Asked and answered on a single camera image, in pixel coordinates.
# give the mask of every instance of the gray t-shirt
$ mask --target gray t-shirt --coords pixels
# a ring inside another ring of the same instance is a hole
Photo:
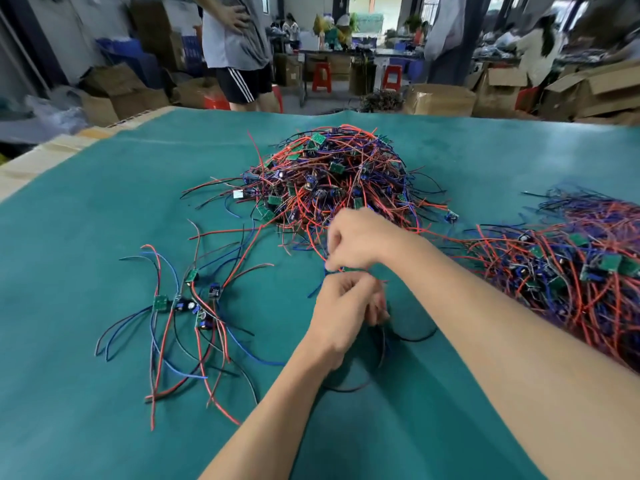
[[[226,6],[244,6],[249,27],[237,34],[207,12],[202,17],[202,49],[207,66],[237,70],[262,69],[271,61],[271,46],[264,31],[262,0],[220,0]]]

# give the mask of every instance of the white stripe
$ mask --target white stripe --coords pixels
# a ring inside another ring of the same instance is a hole
[[[244,88],[244,92],[248,95],[249,102],[253,102],[255,99],[253,98],[251,91],[249,90],[249,87],[246,85],[246,81],[242,77],[242,74],[236,71],[236,69],[229,69],[229,71],[233,71],[236,73],[238,84],[242,86],[242,88]]]
[[[234,70],[233,69],[227,69],[227,70],[229,71],[231,78],[233,78],[233,80],[236,82],[236,86],[238,86],[238,89],[240,89],[240,92],[242,92],[247,104],[253,102],[251,93],[247,94],[247,92],[244,90],[244,87],[242,86],[242,84],[240,84],[240,81],[238,81],[238,76],[235,74]]]

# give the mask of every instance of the green table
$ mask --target green table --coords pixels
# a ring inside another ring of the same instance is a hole
[[[148,306],[153,293],[149,263],[118,258],[149,242],[181,274],[194,250],[187,217],[203,230],[239,226],[220,201],[194,209],[211,191],[179,200],[181,190],[255,164],[247,130],[268,153],[269,144],[297,130],[341,123],[378,127],[395,141],[408,167],[426,165],[424,171],[448,190],[451,208],[461,215],[459,226],[514,222],[523,205],[536,203],[519,192],[544,192],[567,180],[640,198],[636,129],[185,109],[100,141],[0,205],[0,477],[199,475],[236,428],[214,408],[205,409],[206,393],[198,382],[161,403],[156,430],[149,431],[149,407],[142,400],[149,391],[148,321],[115,342],[113,361],[93,357],[100,333]],[[235,209],[248,215],[248,208]],[[286,360],[307,328],[313,306],[307,295],[321,281],[323,268],[315,253],[289,257],[277,247],[274,230],[263,234],[248,266],[276,266],[238,280],[226,293],[227,314],[255,333],[247,345],[256,355]],[[203,247],[212,250],[235,238],[207,237]],[[377,272],[389,277],[384,269]],[[171,294],[172,289],[165,268],[163,290]],[[391,277],[388,293],[399,330],[428,329],[429,318],[396,278]],[[179,315],[178,320],[188,333],[193,319]],[[264,395],[279,369],[252,362],[236,348],[231,354]],[[191,365],[175,346],[170,356],[185,369]],[[358,373],[356,362],[352,374]],[[252,409],[242,379],[224,379],[218,398],[240,419]],[[296,479],[541,476],[441,333],[421,344],[394,343],[374,383],[363,391],[322,395],[293,473]]]

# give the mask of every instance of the left hand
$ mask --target left hand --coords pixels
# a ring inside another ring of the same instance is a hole
[[[385,291],[379,280],[364,271],[329,274],[318,293],[305,341],[327,355],[335,370],[365,320],[374,326],[388,318]]]

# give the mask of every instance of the person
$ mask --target person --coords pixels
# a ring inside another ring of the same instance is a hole
[[[194,0],[202,8],[202,51],[232,111],[279,112],[262,0]]]
[[[505,32],[500,35],[500,37],[498,37],[498,40],[495,41],[495,46],[497,48],[508,47],[520,39],[520,37],[518,37],[518,35],[516,34],[515,23],[508,23],[504,29]]]
[[[366,207],[342,209],[327,245],[329,271],[382,263],[405,282],[548,478],[637,477],[638,375]],[[325,277],[304,338],[201,479],[288,478],[324,378],[385,303],[369,273]]]
[[[293,15],[288,13],[282,30],[289,34],[289,44],[293,50],[300,48],[300,27]]]
[[[623,48],[613,54],[605,55],[602,61],[611,64],[640,59],[640,29],[628,33],[624,38],[624,42],[626,42],[626,45]]]
[[[562,48],[562,37],[555,23],[556,15],[544,15],[530,33],[510,45],[522,54],[520,69],[526,72],[533,88],[542,85]]]

